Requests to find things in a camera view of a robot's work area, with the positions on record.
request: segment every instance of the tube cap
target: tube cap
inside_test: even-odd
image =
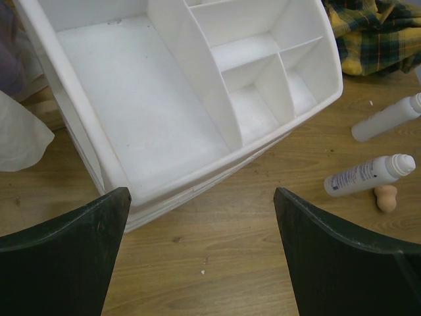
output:
[[[394,178],[407,176],[416,168],[414,157],[410,155],[394,155],[386,158],[386,168]]]
[[[410,98],[410,105],[415,112],[421,114],[421,93],[416,94]]]

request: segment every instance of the white cloth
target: white cloth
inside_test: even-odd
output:
[[[0,171],[35,165],[53,139],[44,123],[0,91]]]

